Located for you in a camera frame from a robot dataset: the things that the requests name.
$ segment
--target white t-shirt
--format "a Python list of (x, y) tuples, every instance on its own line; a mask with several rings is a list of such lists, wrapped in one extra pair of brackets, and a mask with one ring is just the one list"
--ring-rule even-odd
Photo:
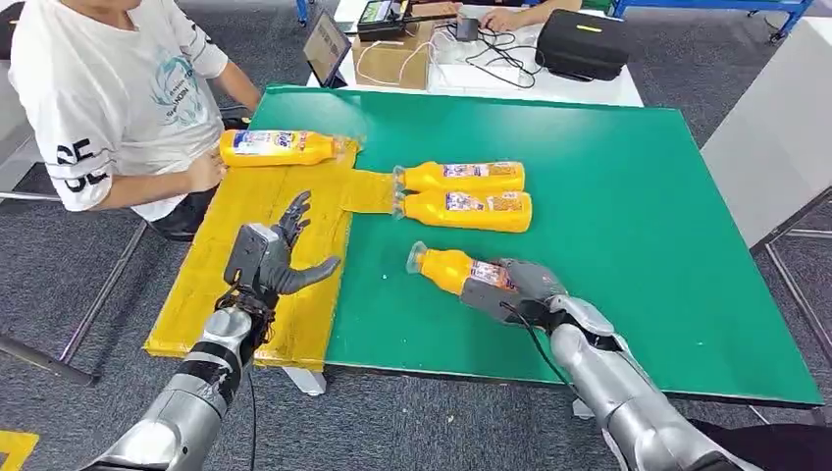
[[(173, 0), (143, 0), (126, 31), (58, 0), (28, 0), (9, 79), (70, 211), (100, 203), (112, 176), (186, 170), (223, 131), (206, 78), (228, 57)], [(184, 195), (134, 206), (148, 221)]]

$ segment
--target floor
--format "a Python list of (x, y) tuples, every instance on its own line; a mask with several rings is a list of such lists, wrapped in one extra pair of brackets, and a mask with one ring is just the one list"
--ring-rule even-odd
[[(319, 0), (312, 11), (332, 10), (334, 1)], [(258, 85), (306, 82), (299, 55), (306, 31), (296, 24), (293, 2), (180, 3)], [(743, 12), (633, 9), (627, 20), (634, 26), (631, 70), (645, 103), (680, 108), (699, 144), (776, 50), (764, 44), (763, 18)], [(19, 189), (49, 185), (36, 168)], [(57, 205), (1, 203), (2, 332), (60, 354), (137, 224), (128, 211), (71, 214)], [(832, 229), (832, 207), (805, 225)], [(778, 248), (832, 328), (830, 243), (783, 238)], [(103, 375), (97, 387), (76, 387), (0, 356), (0, 429), (41, 437), (24, 469), (82, 465), (137, 420), (168, 381), (178, 361), (151, 358), (141, 346), (186, 251), (187, 245), (155, 234), (142, 240), (74, 362)], [(806, 364), (832, 399), (832, 367), (769, 261), (756, 261)], [(330, 371), (329, 391), (313, 398), (299, 394), (278, 369), (258, 368), (253, 376), (257, 469), (615, 469), (594, 424), (571, 416), (566, 391)], [(206, 470), (247, 469), (250, 401), (243, 382)], [(761, 423), (745, 406), (674, 403), (689, 417), (728, 427)], [(772, 422), (810, 420), (804, 411), (760, 412)]]

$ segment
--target person's hand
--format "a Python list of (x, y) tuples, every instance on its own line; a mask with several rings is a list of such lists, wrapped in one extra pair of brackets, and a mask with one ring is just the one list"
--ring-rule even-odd
[(480, 26), (495, 32), (513, 31), (526, 25), (523, 12), (511, 12), (504, 8), (495, 8), (483, 15)]
[(226, 175), (228, 167), (220, 158), (220, 149), (214, 147), (205, 152), (190, 163), (185, 174), (187, 175), (189, 192), (207, 191), (220, 184)]

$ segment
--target yellow bottle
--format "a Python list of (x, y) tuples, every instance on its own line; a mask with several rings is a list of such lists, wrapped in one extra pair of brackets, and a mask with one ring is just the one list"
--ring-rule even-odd
[(519, 191), (398, 192), (392, 213), (429, 226), (523, 233), (532, 222), (532, 197)]
[(220, 155), (229, 167), (314, 165), (337, 158), (355, 141), (313, 131), (228, 130), (220, 137)]
[(520, 162), (446, 165), (425, 162), (412, 169), (395, 167), (393, 174), (396, 189), (412, 191), (431, 189), (522, 191), (526, 183), (526, 171)]
[(462, 294), (469, 278), (497, 288), (514, 290), (506, 270), (498, 265), (474, 260), (461, 250), (434, 250), (421, 241), (413, 244), (407, 257), (407, 273), (421, 273), (438, 287)]

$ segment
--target cardboard box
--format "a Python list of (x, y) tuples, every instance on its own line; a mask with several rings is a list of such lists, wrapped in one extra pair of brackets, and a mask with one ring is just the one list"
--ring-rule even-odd
[(433, 22), (408, 25), (402, 37), (390, 41), (352, 43), (355, 81), (361, 85), (424, 90), (428, 84), (428, 53)]

